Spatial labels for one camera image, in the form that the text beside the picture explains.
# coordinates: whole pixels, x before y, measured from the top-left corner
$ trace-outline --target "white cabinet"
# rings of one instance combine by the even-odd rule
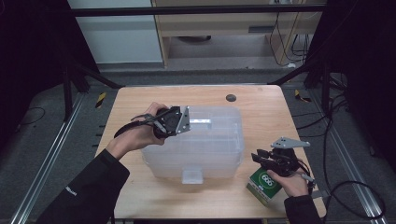
[[[149,0],[68,0],[71,8],[151,7]],[[153,16],[81,17],[82,33],[98,64],[162,63]]]

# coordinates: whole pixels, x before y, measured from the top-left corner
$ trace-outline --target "small round object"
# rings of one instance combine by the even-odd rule
[[[228,94],[228,95],[225,97],[225,99],[226,99],[228,102],[234,102],[234,101],[236,101],[236,96],[235,96],[234,94]]]

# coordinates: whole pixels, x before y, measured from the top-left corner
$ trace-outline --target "gray floor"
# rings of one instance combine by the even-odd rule
[[[133,85],[184,85],[184,84],[228,84],[251,83],[263,84],[285,76],[291,68],[279,66],[271,56],[271,50],[263,36],[212,36],[209,41],[200,39],[175,38],[172,41],[170,61],[166,68],[142,67],[129,72],[106,72],[104,76],[120,84]],[[291,80],[282,87],[290,113],[294,116],[296,127],[320,118],[320,110],[315,102],[305,102],[294,97],[294,90],[302,88],[304,75]],[[107,86],[90,79],[92,84],[89,93],[83,95],[83,103],[76,121],[67,136],[62,150],[54,163],[48,179],[38,195],[29,220],[36,219],[47,204],[64,188],[64,186],[92,159],[106,124],[108,114],[117,94]],[[8,223],[23,197],[35,179],[42,161],[61,129],[64,117],[62,86],[43,91],[32,101],[32,109],[26,114],[24,122],[9,141],[7,153],[0,158],[0,220]],[[98,95],[105,91],[106,99],[101,108],[94,105]],[[308,97],[315,99],[318,89],[310,90]],[[350,155],[354,169],[361,174],[364,181],[377,190],[385,200],[386,220],[379,222],[365,220],[348,212],[343,206],[332,200],[327,223],[396,223],[396,199],[393,190],[396,188],[396,175],[389,165],[379,157],[372,157],[353,116],[347,112],[347,106],[334,113],[334,126],[343,141],[343,146]],[[324,133],[325,123],[299,130],[302,140],[309,141],[311,147],[305,148],[318,186],[326,189],[323,169],[323,136],[309,137]],[[326,170],[331,186],[351,178],[343,155],[337,150],[336,141],[329,137],[326,148]],[[339,198],[348,206],[365,214],[361,198],[354,187],[345,187],[337,192]],[[284,220],[270,220],[272,223],[285,223]],[[207,223],[208,220],[194,220],[189,223]],[[137,220],[135,223],[147,223]]]

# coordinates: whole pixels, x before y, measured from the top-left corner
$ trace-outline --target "aluminum rail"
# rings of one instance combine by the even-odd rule
[[[46,159],[44,159],[40,167],[40,170],[35,176],[35,180],[33,181],[26,195],[24,196],[17,211],[12,216],[10,223],[22,224],[25,223],[27,218],[29,217],[32,208],[35,205],[35,201],[37,200],[38,195],[43,189],[44,184],[46,183],[46,180],[53,167],[53,164],[55,163],[56,158],[58,157],[58,154],[61,151],[62,146],[64,145],[64,141],[67,135],[69,134],[74,121],[76,120],[84,96],[85,94],[83,93],[78,94],[76,102],[73,106],[75,108],[74,112],[71,114],[69,120],[65,121],[64,124],[62,125],[60,131],[58,132],[58,135],[56,136],[55,140],[52,143],[52,146],[49,150],[49,153],[47,154]]]
[[[316,104],[317,108],[319,111],[322,112],[322,107],[320,106],[320,97],[318,96],[318,93],[316,91],[309,91],[311,95],[313,96],[314,103]],[[347,147],[344,145],[341,136],[335,129],[334,125],[330,128],[329,135],[331,136],[330,139],[332,139],[334,143],[334,149],[338,154],[338,157],[341,160],[341,163],[343,163],[344,169],[346,170],[346,174],[348,175],[350,180],[356,180],[360,181],[362,183],[366,183],[364,180],[363,176],[361,175],[361,172],[359,171],[359,168],[355,164],[355,162],[352,160],[348,153]],[[364,186],[360,185],[354,185],[354,190],[356,194],[358,195],[361,205],[364,208],[364,211],[366,212],[367,216],[370,217],[375,217],[381,214],[381,208],[378,204],[378,202],[375,199],[375,196],[373,193],[367,189]],[[388,223],[385,216],[379,219],[372,219],[371,223],[373,224],[385,224]]]
[[[268,12],[318,12],[329,8],[326,4],[309,5],[240,5],[240,6],[194,6],[194,7],[114,7],[75,8],[49,10],[46,14],[74,17],[144,16],[179,14],[224,14],[224,13],[268,13]]]

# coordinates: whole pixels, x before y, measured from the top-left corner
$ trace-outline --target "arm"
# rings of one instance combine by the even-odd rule
[[[153,103],[145,112],[155,115],[165,105]],[[129,171],[119,162],[126,153],[148,145],[163,145],[152,127],[132,128],[110,141],[40,215],[41,223],[107,223]]]
[[[306,180],[298,175],[298,173],[302,172],[303,170],[299,169],[295,175],[282,177],[271,170],[267,171],[268,175],[282,185],[283,189],[289,195],[289,198],[285,200],[284,204],[290,224],[322,223],[314,201],[308,195]]]

